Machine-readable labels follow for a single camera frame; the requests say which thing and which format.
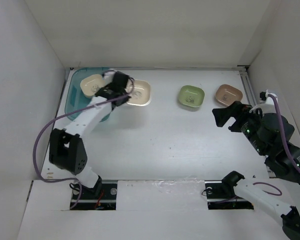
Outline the cream panda plate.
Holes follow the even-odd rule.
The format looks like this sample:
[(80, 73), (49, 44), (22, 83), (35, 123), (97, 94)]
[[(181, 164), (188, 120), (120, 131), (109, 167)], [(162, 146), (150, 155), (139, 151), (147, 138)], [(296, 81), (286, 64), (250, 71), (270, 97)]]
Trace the cream panda plate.
[(101, 74), (93, 74), (80, 82), (80, 89), (86, 98), (92, 98), (96, 92), (106, 85)]

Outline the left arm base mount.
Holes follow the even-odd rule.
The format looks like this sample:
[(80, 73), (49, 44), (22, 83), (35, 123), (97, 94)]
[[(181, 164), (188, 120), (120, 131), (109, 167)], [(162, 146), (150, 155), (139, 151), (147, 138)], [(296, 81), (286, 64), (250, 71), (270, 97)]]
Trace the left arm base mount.
[(100, 180), (96, 193), (82, 187), (81, 195), (79, 195), (79, 184), (77, 182), (70, 183), (72, 190), (70, 200), (70, 210), (73, 211), (115, 211), (117, 206), (117, 180)]

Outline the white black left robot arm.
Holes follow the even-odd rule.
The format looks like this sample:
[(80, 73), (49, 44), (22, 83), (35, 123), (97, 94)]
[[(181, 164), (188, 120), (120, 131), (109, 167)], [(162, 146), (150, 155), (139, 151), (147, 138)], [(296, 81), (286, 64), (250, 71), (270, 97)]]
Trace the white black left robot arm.
[(93, 199), (101, 194), (102, 179), (88, 166), (83, 138), (116, 107), (128, 102), (135, 87), (131, 76), (116, 70), (111, 72), (111, 81), (95, 93), (87, 107), (63, 129), (54, 128), (49, 138), (49, 162), (71, 173)]

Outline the brown panda plate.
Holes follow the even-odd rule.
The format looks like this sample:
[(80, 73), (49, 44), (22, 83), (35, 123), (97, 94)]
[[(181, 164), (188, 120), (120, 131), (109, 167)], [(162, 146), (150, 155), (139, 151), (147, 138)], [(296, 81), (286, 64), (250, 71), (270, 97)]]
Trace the brown panda plate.
[(228, 84), (220, 85), (215, 93), (215, 100), (226, 107), (230, 106), (235, 101), (240, 102), (242, 98), (242, 91)]

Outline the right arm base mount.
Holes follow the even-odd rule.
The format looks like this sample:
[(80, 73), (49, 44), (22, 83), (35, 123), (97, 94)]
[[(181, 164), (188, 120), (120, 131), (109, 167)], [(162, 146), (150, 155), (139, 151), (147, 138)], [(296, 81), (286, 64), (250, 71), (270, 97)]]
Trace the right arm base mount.
[(234, 187), (244, 176), (232, 171), (221, 180), (206, 180), (204, 190), (208, 210), (253, 210), (254, 206), (247, 200), (235, 195)]

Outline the beige panda plate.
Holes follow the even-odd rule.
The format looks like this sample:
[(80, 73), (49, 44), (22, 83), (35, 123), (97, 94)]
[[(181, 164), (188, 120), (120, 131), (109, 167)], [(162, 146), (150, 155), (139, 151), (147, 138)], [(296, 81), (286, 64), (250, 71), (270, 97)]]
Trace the beige panda plate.
[(130, 93), (128, 105), (144, 107), (151, 102), (151, 85), (144, 80), (136, 79), (132, 91), (132, 83), (129, 81), (126, 85), (126, 92)]

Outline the green panda plate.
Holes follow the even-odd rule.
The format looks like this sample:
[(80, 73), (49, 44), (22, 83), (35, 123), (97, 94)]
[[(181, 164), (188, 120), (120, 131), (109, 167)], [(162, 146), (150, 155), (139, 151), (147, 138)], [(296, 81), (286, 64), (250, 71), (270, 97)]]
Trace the green panda plate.
[(192, 85), (184, 85), (181, 87), (177, 100), (178, 102), (189, 108), (199, 108), (205, 98), (205, 92), (202, 88), (192, 86)]

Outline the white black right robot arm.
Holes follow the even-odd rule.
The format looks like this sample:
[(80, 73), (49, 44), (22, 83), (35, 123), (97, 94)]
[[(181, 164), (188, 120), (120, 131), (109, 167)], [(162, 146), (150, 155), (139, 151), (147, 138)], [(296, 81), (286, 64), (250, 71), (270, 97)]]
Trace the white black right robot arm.
[(300, 148), (289, 142), (294, 127), (278, 110), (265, 113), (260, 107), (253, 109), (239, 101), (225, 108), (214, 108), (212, 114), (218, 127), (234, 118), (228, 129), (233, 133), (243, 133), (256, 152), (265, 157), (265, 165), (286, 183), (294, 204), (272, 197), (237, 171), (221, 180), (222, 193), (252, 203), (272, 217), (290, 240), (300, 240)]

